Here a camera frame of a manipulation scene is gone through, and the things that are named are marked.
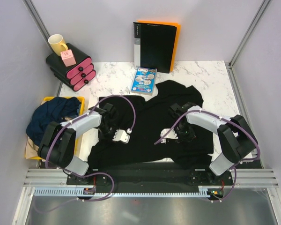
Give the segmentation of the black t-shirt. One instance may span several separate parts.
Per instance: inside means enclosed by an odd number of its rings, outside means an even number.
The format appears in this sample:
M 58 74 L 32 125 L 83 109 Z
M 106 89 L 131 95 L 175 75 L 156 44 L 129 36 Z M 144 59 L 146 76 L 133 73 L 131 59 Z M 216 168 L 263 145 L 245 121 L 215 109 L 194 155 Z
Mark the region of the black t-shirt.
M 157 96 L 145 100 L 141 96 L 127 96 L 134 105 L 133 112 L 129 103 L 120 97 L 111 97 L 102 101 L 112 104 L 118 111 L 115 123 L 120 129 L 134 128 L 129 143 L 114 142 L 96 144 L 91 148 L 88 164 L 91 168 L 101 169 L 108 166 L 127 165 L 139 162 L 150 162 L 171 158 L 184 169 L 209 165 L 210 154 L 214 152 L 213 134 L 201 127 L 193 129 L 206 137 L 195 138 L 192 142 L 177 143 L 169 140 L 166 144 L 154 144 L 165 128 L 170 128 L 175 119 L 170 116 L 168 109 L 174 103 L 182 106 L 188 102 L 203 105 L 200 92 L 194 87 L 185 87 L 172 80 L 156 85 Z

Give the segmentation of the blue paperback book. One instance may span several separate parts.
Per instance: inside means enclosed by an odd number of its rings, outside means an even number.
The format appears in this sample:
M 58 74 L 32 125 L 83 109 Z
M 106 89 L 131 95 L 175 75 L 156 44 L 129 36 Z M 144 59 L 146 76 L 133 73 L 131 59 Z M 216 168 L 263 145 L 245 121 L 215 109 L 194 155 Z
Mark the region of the blue paperback book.
M 137 68 L 132 83 L 131 92 L 152 96 L 156 75 L 157 69 L 143 67 Z

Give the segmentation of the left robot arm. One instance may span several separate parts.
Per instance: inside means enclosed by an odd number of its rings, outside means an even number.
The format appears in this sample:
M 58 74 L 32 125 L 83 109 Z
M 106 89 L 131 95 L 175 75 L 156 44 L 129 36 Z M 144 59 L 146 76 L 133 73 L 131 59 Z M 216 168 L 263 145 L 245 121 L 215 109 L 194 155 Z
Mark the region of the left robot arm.
M 50 122 L 37 152 L 45 160 L 45 168 L 59 167 L 69 173 L 67 184 L 95 184 L 96 177 L 88 163 L 74 154 L 76 138 L 96 129 L 98 144 L 114 143 L 119 130 L 115 123 L 117 116 L 116 108 L 106 103 L 102 108 L 89 108 L 86 113 L 69 122 Z

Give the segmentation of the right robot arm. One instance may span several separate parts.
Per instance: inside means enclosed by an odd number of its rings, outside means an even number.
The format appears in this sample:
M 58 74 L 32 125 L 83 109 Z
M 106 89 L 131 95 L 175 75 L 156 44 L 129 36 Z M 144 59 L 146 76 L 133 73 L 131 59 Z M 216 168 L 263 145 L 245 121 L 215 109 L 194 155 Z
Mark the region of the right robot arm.
M 204 139 L 205 135 L 193 129 L 195 126 L 218 136 L 222 152 L 205 172 L 205 179 L 209 184 L 217 184 L 227 170 L 245 161 L 245 157 L 253 150 L 260 153 L 258 141 L 241 115 L 221 117 L 190 102 L 183 106 L 173 104 L 169 113 L 176 121 L 161 135 L 161 142 L 173 139 L 177 143 L 190 143 L 195 138 Z

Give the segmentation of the navy blue t-shirt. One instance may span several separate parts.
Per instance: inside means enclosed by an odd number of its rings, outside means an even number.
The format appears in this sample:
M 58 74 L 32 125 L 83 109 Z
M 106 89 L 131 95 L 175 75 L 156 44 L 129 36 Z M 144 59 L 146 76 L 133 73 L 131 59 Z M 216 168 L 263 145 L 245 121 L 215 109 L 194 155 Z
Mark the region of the navy blue t-shirt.
M 27 136 L 39 146 L 49 123 L 62 123 L 66 121 L 65 118 L 77 117 L 80 106 L 81 102 L 75 97 L 55 97 L 44 102 L 34 111 L 26 128 Z

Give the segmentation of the pink drawer unit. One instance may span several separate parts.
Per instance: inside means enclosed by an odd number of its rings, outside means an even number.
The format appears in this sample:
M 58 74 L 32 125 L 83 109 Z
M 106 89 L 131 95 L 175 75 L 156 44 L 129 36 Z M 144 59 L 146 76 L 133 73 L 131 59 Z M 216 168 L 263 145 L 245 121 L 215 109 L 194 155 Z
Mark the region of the pink drawer unit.
M 79 91 L 95 78 L 96 71 L 94 70 L 94 64 L 92 63 L 92 58 L 90 56 L 70 43 L 67 43 L 67 46 L 72 50 L 76 64 L 68 67 L 65 66 L 61 57 L 55 53 L 50 54 L 46 58 L 46 63 L 54 73 L 55 77 L 73 91 Z

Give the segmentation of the beige t-shirt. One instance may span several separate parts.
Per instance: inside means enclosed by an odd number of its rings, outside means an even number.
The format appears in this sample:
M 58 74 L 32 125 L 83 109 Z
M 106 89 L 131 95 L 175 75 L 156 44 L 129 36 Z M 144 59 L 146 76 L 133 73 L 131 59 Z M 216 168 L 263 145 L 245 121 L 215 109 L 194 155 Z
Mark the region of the beige t-shirt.
M 37 151 L 39 145 L 43 139 L 46 128 L 51 122 L 67 122 L 73 119 L 74 116 L 65 117 L 52 117 L 52 116 L 33 116 L 31 122 L 26 128 L 26 135 L 28 136 L 28 141 L 26 144 L 25 157 L 27 159 L 37 157 Z

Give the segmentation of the pink cube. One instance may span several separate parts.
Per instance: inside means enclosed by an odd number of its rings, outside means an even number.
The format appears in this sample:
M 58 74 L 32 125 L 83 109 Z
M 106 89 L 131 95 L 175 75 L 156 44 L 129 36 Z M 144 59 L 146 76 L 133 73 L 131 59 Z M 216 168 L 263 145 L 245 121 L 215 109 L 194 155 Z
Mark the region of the pink cube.
M 60 55 L 66 67 L 73 66 L 76 64 L 76 60 L 71 49 L 62 51 Z

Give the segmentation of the black and orange file folder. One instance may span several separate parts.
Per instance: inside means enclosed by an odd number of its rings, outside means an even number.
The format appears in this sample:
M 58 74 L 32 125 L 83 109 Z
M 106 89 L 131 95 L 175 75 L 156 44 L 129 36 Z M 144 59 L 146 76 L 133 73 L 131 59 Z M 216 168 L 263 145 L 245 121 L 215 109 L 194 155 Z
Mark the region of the black and orange file folder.
M 173 71 L 181 25 L 175 22 L 137 20 L 134 25 L 134 66 Z

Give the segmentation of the yellow mug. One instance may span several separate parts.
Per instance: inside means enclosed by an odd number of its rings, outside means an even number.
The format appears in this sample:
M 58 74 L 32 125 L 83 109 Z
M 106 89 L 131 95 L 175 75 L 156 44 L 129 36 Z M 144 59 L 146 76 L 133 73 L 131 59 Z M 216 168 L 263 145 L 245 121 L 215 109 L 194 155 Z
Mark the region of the yellow mug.
M 68 50 L 68 47 L 61 34 L 51 35 L 48 38 L 48 43 L 58 56 L 61 56 L 61 52 Z

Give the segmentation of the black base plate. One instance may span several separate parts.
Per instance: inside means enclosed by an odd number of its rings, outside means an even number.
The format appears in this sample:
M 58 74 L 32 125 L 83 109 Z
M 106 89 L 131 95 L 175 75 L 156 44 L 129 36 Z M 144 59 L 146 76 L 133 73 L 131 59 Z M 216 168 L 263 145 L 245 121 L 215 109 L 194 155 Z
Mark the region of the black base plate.
M 251 162 L 244 165 L 237 165 L 237 178 L 258 177 L 253 175 L 261 173 L 264 169 L 260 163 Z M 234 172 L 226 171 L 222 175 L 214 175 L 210 169 L 202 166 L 195 169 L 184 170 L 175 163 L 139 163 L 124 166 L 114 166 L 101 170 L 94 169 L 89 173 L 107 173 L 116 185 L 122 183 L 143 184 L 143 183 L 173 183 L 186 184 L 190 186 L 230 186 L 233 183 Z M 106 175 L 95 175 L 89 178 L 78 178 L 74 175 L 67 175 L 67 185 L 94 185 L 111 186 L 111 180 Z

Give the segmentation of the aluminium frame rail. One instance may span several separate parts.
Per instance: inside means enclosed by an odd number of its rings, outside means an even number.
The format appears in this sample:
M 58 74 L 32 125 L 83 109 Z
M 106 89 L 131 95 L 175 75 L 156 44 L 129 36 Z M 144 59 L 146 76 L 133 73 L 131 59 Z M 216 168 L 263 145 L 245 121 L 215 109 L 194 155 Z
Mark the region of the aluminium frame rail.
M 276 188 L 278 182 L 271 169 L 237 169 L 236 172 L 226 171 L 215 176 L 203 169 L 109 169 L 106 171 L 119 184 L 142 184 L 145 182 L 166 182 L 172 184 L 188 184 L 191 186 L 220 187 L 236 184 L 244 188 Z M 24 180 L 24 186 L 64 187 L 74 185 L 110 184 L 106 175 L 96 175 L 91 178 L 79 178 L 66 174 L 58 169 L 29 169 Z

